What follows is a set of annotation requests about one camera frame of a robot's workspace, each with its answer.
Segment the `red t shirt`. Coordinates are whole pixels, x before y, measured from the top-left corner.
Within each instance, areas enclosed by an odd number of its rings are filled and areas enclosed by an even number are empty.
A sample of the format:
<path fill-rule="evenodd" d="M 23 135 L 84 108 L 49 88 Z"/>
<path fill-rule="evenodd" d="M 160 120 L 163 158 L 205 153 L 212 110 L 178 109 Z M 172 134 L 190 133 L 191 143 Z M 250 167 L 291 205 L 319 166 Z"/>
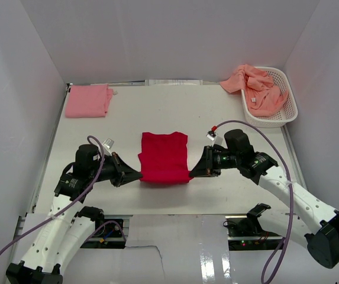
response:
<path fill-rule="evenodd" d="M 142 133 L 140 179 L 145 183 L 178 185 L 189 183 L 188 136 L 184 133 Z"/>

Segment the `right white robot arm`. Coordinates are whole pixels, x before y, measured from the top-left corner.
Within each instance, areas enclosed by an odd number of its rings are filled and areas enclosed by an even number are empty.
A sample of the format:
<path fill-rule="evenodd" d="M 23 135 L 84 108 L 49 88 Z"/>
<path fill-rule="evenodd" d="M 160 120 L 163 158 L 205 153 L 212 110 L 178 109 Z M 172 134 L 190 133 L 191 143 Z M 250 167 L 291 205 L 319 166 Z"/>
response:
<path fill-rule="evenodd" d="M 240 129 L 225 133 L 226 147 L 214 130 L 207 133 L 212 141 L 191 170 L 192 178 L 217 177 L 224 169 L 237 169 L 245 178 L 277 197 L 291 210 L 274 211 L 259 203 L 246 215 L 248 231 L 255 236 L 265 231 L 282 237 L 291 226 L 290 240 L 307 249 L 321 266 L 332 269 L 339 263 L 339 210 L 322 202 L 296 182 L 287 179 L 285 169 L 264 152 L 255 151 L 248 136 Z"/>

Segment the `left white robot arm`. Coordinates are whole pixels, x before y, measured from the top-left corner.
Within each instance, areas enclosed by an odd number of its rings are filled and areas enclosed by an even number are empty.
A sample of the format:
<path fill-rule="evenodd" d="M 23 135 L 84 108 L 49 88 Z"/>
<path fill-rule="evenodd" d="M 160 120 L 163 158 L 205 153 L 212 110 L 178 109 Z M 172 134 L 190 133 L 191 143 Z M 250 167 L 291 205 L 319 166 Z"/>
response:
<path fill-rule="evenodd" d="M 10 283 L 62 283 L 65 269 L 82 244 L 103 233 L 110 222 L 102 209 L 83 204 L 87 194 L 96 182 L 108 180 L 120 187 L 142 177 L 111 151 L 112 145 L 107 139 L 101 146 L 79 146 L 75 161 L 62 171 L 46 224 L 21 260 L 8 266 Z"/>

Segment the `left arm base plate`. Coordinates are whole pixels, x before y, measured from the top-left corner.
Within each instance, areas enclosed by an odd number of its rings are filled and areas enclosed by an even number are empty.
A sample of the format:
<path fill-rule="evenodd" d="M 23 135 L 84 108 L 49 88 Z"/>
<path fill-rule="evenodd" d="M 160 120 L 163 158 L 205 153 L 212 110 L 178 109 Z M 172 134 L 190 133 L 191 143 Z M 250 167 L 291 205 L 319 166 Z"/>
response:
<path fill-rule="evenodd" d="M 127 227 L 122 218 L 104 218 L 95 222 L 95 234 L 82 244 L 83 249 L 124 249 Z"/>

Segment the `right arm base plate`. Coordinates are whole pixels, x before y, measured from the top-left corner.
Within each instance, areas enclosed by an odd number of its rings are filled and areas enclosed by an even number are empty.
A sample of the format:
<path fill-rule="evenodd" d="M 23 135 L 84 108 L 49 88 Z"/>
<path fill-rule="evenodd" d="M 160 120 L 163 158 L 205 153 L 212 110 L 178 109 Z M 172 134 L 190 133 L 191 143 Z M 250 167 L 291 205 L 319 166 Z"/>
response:
<path fill-rule="evenodd" d="M 226 217 L 222 226 L 227 229 L 230 251 L 274 250 L 282 237 L 262 229 L 259 217 L 271 207 L 257 204 L 242 217 Z"/>

